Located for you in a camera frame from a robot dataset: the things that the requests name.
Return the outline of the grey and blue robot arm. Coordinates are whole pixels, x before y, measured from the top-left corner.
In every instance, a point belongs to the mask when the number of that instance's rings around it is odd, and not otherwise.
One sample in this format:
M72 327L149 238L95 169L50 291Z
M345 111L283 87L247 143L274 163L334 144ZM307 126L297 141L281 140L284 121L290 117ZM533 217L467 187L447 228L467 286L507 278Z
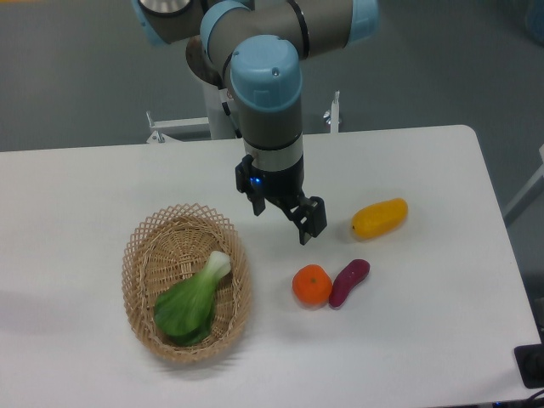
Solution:
M205 60L232 95L245 156L236 188L255 214L267 204L293 222L306 243L326 227L318 196L303 193L303 60L372 36L375 1L136 1L134 12L155 44L199 37Z

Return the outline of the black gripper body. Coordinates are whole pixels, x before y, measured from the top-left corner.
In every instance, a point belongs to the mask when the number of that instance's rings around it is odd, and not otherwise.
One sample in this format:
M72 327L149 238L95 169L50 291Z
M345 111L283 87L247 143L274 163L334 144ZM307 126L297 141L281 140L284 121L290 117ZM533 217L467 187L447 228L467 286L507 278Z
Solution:
M256 168L255 159L247 154L235 167L237 190L247 195L251 190L260 191L265 201L278 207L281 197L304 195L303 193L303 157L293 166L280 171L265 171Z

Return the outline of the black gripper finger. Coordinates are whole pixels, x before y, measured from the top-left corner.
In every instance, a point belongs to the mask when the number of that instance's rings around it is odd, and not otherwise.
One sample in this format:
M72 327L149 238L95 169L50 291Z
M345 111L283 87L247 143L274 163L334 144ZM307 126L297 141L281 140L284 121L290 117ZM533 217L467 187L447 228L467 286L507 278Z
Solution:
M259 216L266 208L265 197L260 191L251 190L246 193L247 199L252 203L252 210L255 216Z
M327 226L325 202L318 196L289 195L281 197L277 204L297 227L299 243L303 246Z

